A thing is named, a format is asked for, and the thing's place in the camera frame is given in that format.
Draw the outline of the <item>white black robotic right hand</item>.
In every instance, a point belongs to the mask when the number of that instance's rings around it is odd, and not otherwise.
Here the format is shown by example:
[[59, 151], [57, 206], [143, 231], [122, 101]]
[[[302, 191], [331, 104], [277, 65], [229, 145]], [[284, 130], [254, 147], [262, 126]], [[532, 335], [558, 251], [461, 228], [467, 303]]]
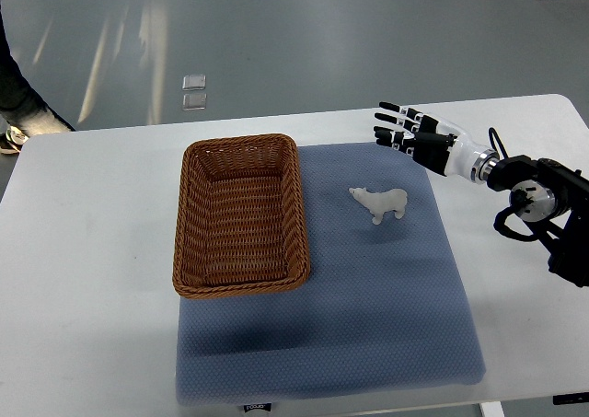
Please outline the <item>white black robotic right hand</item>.
[[461, 127], [412, 107], [382, 101], [374, 127], [378, 145], [406, 154], [441, 176], [460, 176], [473, 183], [485, 181], [500, 160], [497, 151], [479, 145]]

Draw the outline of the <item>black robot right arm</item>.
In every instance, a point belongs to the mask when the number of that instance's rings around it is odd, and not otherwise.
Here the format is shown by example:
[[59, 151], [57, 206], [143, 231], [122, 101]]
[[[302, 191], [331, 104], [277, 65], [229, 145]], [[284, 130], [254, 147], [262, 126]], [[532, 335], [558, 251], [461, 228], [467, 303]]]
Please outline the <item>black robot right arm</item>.
[[578, 286], [588, 285], [588, 180], [548, 158], [507, 157], [481, 172], [493, 191], [509, 191], [509, 205], [493, 228], [520, 242], [540, 242], [549, 271]]

